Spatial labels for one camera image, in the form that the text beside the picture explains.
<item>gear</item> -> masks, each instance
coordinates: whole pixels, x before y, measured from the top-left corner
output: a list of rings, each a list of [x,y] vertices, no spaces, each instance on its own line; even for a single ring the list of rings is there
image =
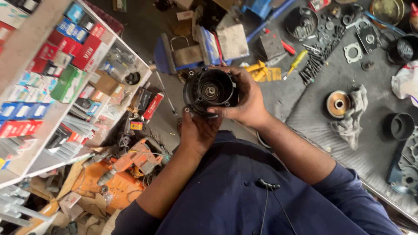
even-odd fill
[[[326,109],[334,118],[343,118],[350,109],[351,101],[348,94],[343,91],[334,91],[326,100]]]

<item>yellow screwdriver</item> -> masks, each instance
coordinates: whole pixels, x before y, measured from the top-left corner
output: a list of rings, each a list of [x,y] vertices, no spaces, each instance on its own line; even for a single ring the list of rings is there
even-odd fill
[[[286,74],[286,76],[283,78],[283,81],[287,79],[289,74],[298,66],[298,64],[305,58],[306,54],[308,53],[307,50],[303,50],[300,52],[298,57],[296,57],[295,61],[292,63],[292,67],[290,68],[289,72]]]

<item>electrical wire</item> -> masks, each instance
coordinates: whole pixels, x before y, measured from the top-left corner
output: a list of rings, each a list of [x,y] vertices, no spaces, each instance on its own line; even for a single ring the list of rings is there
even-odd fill
[[[297,235],[297,233],[296,233],[296,231],[295,231],[295,228],[293,228],[292,222],[290,222],[290,219],[289,219],[289,217],[288,217],[288,216],[287,216],[287,214],[286,214],[285,209],[283,208],[282,204],[280,203],[280,201],[279,201],[279,199],[277,198],[277,196],[276,196],[276,194],[274,193],[274,191],[273,191],[273,190],[271,190],[271,191],[273,192],[274,197],[276,198],[277,202],[279,203],[280,207],[281,207],[281,208],[282,208],[282,210],[283,210],[283,213],[285,214],[286,218],[288,219],[288,222],[289,222],[289,224],[290,224],[290,227],[292,228],[293,234],[294,234],[294,235]]]
[[[267,185],[265,186],[265,191],[266,191],[266,196],[265,196],[265,206],[264,206],[264,214],[263,214],[263,220],[261,222],[261,231],[260,231],[260,235],[263,235],[263,226],[264,226],[264,218],[265,218],[265,212],[267,210],[267,201],[268,201],[268,188]]]

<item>metal bracket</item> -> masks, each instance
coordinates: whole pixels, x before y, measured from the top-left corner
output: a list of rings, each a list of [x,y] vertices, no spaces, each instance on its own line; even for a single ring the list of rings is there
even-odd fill
[[[357,50],[357,56],[354,57],[354,58],[351,58],[350,55],[349,55],[349,51],[352,48],[355,48]],[[354,62],[357,62],[357,61],[359,61],[359,60],[361,60],[363,58],[362,49],[360,48],[360,45],[357,42],[356,43],[352,43],[352,44],[344,47],[344,54],[345,54],[345,58],[347,59],[347,62],[349,64],[354,63]]]

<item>metal bowl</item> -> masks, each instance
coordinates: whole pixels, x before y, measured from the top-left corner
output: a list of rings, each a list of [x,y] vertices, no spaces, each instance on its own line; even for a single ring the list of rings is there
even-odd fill
[[[370,4],[370,12],[378,19],[396,26],[405,14],[405,4],[403,0],[373,0]],[[385,28],[378,22],[373,22],[375,25]]]

